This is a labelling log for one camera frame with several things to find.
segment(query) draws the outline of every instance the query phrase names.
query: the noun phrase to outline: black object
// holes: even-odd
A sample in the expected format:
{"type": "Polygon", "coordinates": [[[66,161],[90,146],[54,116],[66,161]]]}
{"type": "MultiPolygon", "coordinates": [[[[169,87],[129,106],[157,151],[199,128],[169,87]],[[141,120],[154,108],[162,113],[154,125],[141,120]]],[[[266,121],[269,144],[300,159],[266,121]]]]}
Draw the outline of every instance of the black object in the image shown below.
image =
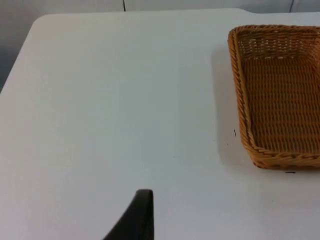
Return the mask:
{"type": "Polygon", "coordinates": [[[103,240],[154,240],[154,194],[136,191],[122,217],[103,240]]]}

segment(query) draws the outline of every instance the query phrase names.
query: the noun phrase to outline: basket rim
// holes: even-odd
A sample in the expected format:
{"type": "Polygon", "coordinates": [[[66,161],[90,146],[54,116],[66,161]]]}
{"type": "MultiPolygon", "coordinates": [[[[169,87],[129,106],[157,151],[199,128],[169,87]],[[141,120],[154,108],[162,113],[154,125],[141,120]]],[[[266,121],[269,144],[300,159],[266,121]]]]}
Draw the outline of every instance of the basket rim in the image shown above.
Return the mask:
{"type": "Polygon", "coordinates": [[[249,100],[247,89],[245,87],[245,76],[241,66],[240,52],[238,48],[238,35],[243,32],[314,32],[318,33],[320,37],[319,26],[298,26],[298,25],[241,25],[233,28],[228,34],[228,47],[230,53],[230,60],[232,65],[233,79],[235,83],[235,90],[237,95],[238,115],[240,124],[241,141],[247,151],[252,154],[259,154],[259,158],[312,158],[320,159],[320,153],[306,153],[306,152],[289,152],[289,151],[272,151],[267,148],[260,147],[256,144],[252,127],[251,127],[251,113],[249,110],[249,100]]]}

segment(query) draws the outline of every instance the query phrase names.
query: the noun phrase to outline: white wall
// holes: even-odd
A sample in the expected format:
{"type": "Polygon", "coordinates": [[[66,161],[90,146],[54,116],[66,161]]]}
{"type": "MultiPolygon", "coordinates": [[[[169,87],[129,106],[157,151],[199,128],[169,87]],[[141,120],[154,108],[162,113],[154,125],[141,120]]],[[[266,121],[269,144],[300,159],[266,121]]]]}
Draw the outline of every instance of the white wall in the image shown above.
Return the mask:
{"type": "Polygon", "coordinates": [[[294,0],[292,12],[319,12],[319,0],[294,0]]]}
{"type": "Polygon", "coordinates": [[[0,0],[0,90],[32,23],[38,17],[123,10],[122,0],[0,0]]]}
{"type": "Polygon", "coordinates": [[[254,13],[287,13],[290,4],[291,0],[125,0],[127,11],[240,8],[254,13]]]}

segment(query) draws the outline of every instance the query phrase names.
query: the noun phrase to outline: rectangular basket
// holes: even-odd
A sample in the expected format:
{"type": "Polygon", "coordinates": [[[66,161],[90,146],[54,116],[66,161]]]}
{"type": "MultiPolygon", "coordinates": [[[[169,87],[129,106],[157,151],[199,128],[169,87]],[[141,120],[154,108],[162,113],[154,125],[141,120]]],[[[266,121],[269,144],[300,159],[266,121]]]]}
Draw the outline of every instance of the rectangular basket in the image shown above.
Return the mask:
{"type": "Polygon", "coordinates": [[[241,141],[253,163],[320,168],[320,27],[239,26],[228,46],[241,141]]]}

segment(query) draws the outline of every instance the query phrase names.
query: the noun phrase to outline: wicker basket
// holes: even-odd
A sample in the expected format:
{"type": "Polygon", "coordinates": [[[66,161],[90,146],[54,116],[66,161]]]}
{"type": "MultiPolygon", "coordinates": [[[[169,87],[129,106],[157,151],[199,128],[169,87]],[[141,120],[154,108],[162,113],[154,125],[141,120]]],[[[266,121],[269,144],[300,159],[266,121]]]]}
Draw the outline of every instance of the wicker basket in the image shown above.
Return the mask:
{"type": "Polygon", "coordinates": [[[239,26],[228,45],[241,141],[253,163],[320,168],[320,27],[239,26]]]}

